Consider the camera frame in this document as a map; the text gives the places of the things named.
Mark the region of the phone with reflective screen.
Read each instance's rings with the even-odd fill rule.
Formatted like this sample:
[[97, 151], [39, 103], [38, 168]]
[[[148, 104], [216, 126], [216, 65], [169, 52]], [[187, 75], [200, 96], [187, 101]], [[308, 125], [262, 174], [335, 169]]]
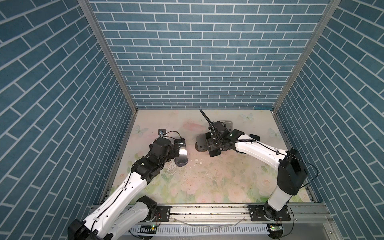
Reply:
[[175, 158], [175, 159], [184, 159], [184, 160], [188, 160], [188, 153], [187, 153], [187, 147], [186, 147], [186, 140], [184, 138], [181, 138], [181, 139], [178, 139], [178, 140], [175, 140], [175, 142], [180, 142], [182, 144], [181, 148], [180, 148], [180, 157], [179, 158]]

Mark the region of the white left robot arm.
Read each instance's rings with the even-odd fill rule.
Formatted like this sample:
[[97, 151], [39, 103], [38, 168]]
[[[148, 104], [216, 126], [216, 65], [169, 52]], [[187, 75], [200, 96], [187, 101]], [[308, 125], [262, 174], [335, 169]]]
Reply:
[[137, 223], [154, 219], [157, 203], [148, 196], [139, 198], [129, 210], [126, 207], [171, 160], [179, 167], [188, 162], [185, 139], [157, 138], [150, 144], [149, 152], [134, 162], [130, 174], [103, 204], [84, 220], [75, 219], [70, 223], [68, 239], [117, 240]]

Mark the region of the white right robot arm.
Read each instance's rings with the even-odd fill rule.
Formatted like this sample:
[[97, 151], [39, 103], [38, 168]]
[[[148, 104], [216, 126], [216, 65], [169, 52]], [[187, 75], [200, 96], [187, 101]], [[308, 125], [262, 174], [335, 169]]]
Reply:
[[297, 195], [308, 177], [308, 168], [295, 149], [278, 149], [260, 142], [257, 135], [246, 135], [237, 129], [230, 129], [230, 122], [209, 122], [209, 132], [196, 138], [198, 152], [209, 152], [210, 157], [219, 156], [224, 151], [234, 150], [249, 155], [277, 171], [277, 186], [264, 204], [264, 216], [276, 221], [284, 212], [289, 200]]

